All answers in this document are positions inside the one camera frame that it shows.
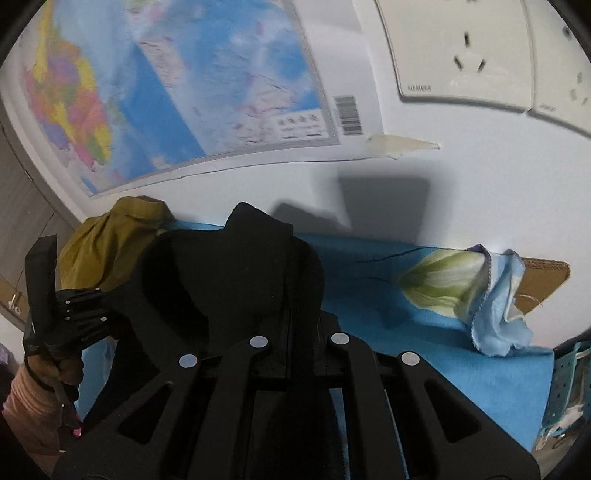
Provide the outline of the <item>pink sleeve left forearm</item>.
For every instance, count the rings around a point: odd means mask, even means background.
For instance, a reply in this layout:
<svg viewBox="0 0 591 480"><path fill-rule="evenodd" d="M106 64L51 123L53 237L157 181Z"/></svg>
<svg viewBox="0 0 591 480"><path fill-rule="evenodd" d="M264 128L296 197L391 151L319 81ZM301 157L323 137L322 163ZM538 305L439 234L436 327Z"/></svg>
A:
<svg viewBox="0 0 591 480"><path fill-rule="evenodd" d="M60 412L55 394L42 388L21 365L11 382L2 415L27 453L42 457L60 454Z"/></svg>

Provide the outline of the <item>left hand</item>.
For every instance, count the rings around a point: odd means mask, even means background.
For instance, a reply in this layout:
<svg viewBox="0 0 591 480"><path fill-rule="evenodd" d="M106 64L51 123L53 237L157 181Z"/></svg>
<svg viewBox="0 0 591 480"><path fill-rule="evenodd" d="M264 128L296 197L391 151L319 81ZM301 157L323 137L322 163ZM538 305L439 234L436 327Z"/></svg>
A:
<svg viewBox="0 0 591 480"><path fill-rule="evenodd" d="M78 387L84 377L84 363L80 356L55 360L45 355L25 358L30 375L47 387L57 383Z"/></svg>

